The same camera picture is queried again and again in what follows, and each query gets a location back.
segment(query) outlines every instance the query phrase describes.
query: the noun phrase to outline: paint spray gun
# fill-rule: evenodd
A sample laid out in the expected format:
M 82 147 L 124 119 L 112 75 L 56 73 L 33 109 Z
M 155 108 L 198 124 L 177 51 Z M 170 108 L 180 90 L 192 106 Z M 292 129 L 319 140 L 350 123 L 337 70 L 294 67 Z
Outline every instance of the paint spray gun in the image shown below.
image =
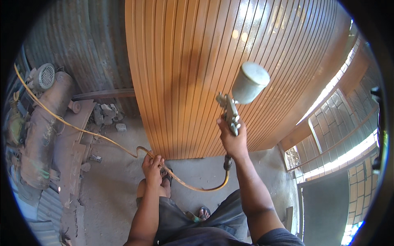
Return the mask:
M 246 61 L 241 65 L 232 86 L 231 92 L 233 98 L 228 94 L 223 96 L 221 92 L 216 96 L 216 101 L 224 110 L 224 120 L 229 125 L 230 131 L 234 136 L 238 136 L 238 129 L 241 127 L 241 124 L 238 123 L 240 116 L 235 105 L 251 103 L 268 83 L 268 72 L 259 64 Z M 226 154 L 223 167 L 228 171 L 231 165 L 231 156 Z

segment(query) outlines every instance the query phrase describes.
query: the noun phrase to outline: stone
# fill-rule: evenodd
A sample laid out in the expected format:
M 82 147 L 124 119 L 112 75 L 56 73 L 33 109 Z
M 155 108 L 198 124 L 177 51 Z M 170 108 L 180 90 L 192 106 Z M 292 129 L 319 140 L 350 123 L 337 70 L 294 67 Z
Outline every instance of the stone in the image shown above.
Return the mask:
M 112 124 L 112 118 L 110 116 L 105 116 L 104 125 L 110 125 L 110 124 Z
M 123 120 L 123 114 L 119 112 L 119 113 L 116 115 L 116 118 L 118 118 L 118 120 Z
M 126 131 L 126 125 L 123 123 L 116 124 L 116 130 L 118 130 L 119 132 Z
M 111 107 L 112 111 L 116 112 L 116 114 L 119 113 L 118 110 L 115 107 L 115 104 L 110 104 L 110 107 Z
M 101 110 L 99 107 L 96 107 L 96 105 L 93 109 L 93 116 L 95 118 L 96 125 L 101 126 L 101 124 L 104 123 L 104 117 L 101 113 Z
M 109 116 L 111 119 L 116 116 L 116 111 L 114 111 L 110 106 L 107 104 L 101 104 L 102 111 L 105 116 Z
M 84 164 L 81 165 L 81 170 L 84 172 L 88 172 L 88 171 L 90 171 L 90 167 L 91 167 L 90 163 L 85 162 Z

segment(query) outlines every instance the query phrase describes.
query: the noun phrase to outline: wooden panel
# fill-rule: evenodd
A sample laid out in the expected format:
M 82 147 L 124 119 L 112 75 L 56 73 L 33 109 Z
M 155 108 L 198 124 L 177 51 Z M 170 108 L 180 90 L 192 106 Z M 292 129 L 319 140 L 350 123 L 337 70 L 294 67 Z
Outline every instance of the wooden panel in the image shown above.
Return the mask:
M 362 51 L 362 46 L 360 45 L 346 72 L 338 81 L 339 88 L 346 97 L 360 84 L 368 67 L 369 59 Z
M 215 119 L 244 61 L 270 74 L 239 113 L 250 151 L 272 148 L 335 75 L 350 17 L 335 0 L 125 3 L 126 40 L 141 118 L 167 159 L 224 154 Z
M 303 121 L 297 126 L 296 129 L 294 129 L 289 135 L 287 135 L 284 139 L 281 140 L 283 150 L 287 151 L 311 134 L 312 131 L 309 127 L 308 121 Z

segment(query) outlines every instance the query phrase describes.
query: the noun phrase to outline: forearm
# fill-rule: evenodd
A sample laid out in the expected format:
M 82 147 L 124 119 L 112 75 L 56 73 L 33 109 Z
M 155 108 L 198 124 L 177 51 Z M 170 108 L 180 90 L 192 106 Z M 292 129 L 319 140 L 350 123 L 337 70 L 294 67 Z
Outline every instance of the forearm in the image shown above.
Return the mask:
M 274 210 L 271 196 L 258 176 L 249 156 L 235 158 L 240 185 L 242 209 L 246 216 L 267 210 Z
M 127 243 L 145 242 L 146 245 L 152 245 L 158 227 L 159 187 L 147 186 L 133 222 L 131 223 Z

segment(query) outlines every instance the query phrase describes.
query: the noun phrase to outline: air hose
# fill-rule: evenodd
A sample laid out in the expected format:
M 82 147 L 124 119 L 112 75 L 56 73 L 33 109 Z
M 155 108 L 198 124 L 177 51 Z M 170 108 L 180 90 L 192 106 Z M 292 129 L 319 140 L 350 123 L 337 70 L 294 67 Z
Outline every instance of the air hose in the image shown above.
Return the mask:
M 51 112 L 44 104 L 42 104 L 42 103 L 38 100 L 38 98 L 34 95 L 34 93 L 30 90 L 30 88 L 26 85 L 26 83 L 25 83 L 24 80 L 22 79 L 22 77 L 21 77 L 21 75 L 19 74 L 19 71 L 18 71 L 18 69 L 17 69 L 17 66 L 16 66 L 15 64 L 14 64 L 14 69 L 15 69 L 15 72 L 17 73 L 17 75 L 18 75 L 18 78 L 19 78 L 20 81 L 22 82 L 23 86 L 26 88 L 26 91 L 28 92 L 28 94 L 33 98 L 33 100 L 34 100 L 38 105 L 40 105 L 43 109 L 45 109 L 49 114 L 51 114 L 53 117 L 55 117 L 58 121 L 64 123 L 65 125 L 67 125 L 67 126 L 69 126 L 69 127 L 74 128 L 74 129 L 76 129 L 76 130 L 78 130 L 78 131 L 82 131 L 82 132 L 85 132 L 85 133 L 88 133 L 88 134 L 91 134 L 91 135 L 94 135 L 94 136 L 101 137 L 101 138 L 103 138 L 103 139 L 105 139 L 105 140 L 107 140 L 107 141 L 113 143 L 114 145 L 118 146 L 118 147 L 121 148 L 122 150 L 126 151 L 129 155 L 131 155 L 131 156 L 134 157 L 134 158 L 138 158 L 138 150 L 143 150 L 143 151 L 145 151 L 151 158 L 154 158 L 154 154 L 152 154 L 149 150 L 147 150 L 146 148 L 144 148 L 144 147 L 142 147 L 142 146 L 138 146 L 138 147 L 136 148 L 136 154 L 134 155 L 133 153 L 131 153 L 129 150 L 127 150 L 126 148 L 124 148 L 123 146 L 121 146 L 120 144 L 118 144 L 117 142 L 115 142 L 115 141 L 113 141 L 113 140 L 111 140 L 111 139 L 109 139 L 109 138 L 107 138 L 107 137 L 105 137 L 105 136 L 102 136 L 102 135 L 100 135 L 100 134 L 98 134 L 98 133 L 93 133 L 93 132 L 91 132 L 91 131 L 86 131 L 86 130 L 84 130 L 84 129 L 81 129 L 81 128 L 79 128 L 79 127 L 73 126 L 72 124 L 66 122 L 63 118 L 61 118 L 60 116 L 58 116 L 58 115 L 54 114 L 53 112 Z M 185 186 L 185 187 L 187 187 L 187 188 L 189 188 L 189 189 L 191 189 L 191 190 L 194 190 L 194 191 L 217 191 L 217 190 L 220 190 L 220 189 L 223 188 L 223 187 L 227 184 L 227 182 L 229 181 L 230 167 L 231 167 L 231 163 L 230 163 L 229 165 L 226 165 L 226 163 L 225 163 L 224 169 L 226 170 L 226 176 L 225 176 L 225 179 L 224 179 L 224 181 L 223 181 L 223 183 L 222 183 L 221 185 L 219 185 L 218 187 L 215 187 L 215 188 L 203 189 L 203 188 L 196 188 L 196 187 L 194 187 L 194 186 L 191 186 L 191 185 L 186 184 L 186 183 L 183 182 L 180 178 L 178 178 L 178 177 L 177 177 L 177 176 L 176 176 L 176 175 L 175 175 L 165 164 L 164 164 L 164 166 L 163 166 L 163 168 L 164 168 L 164 169 L 165 169 L 165 170 L 166 170 L 176 181 L 178 181 L 178 182 L 179 182 L 180 184 L 182 184 L 183 186 Z

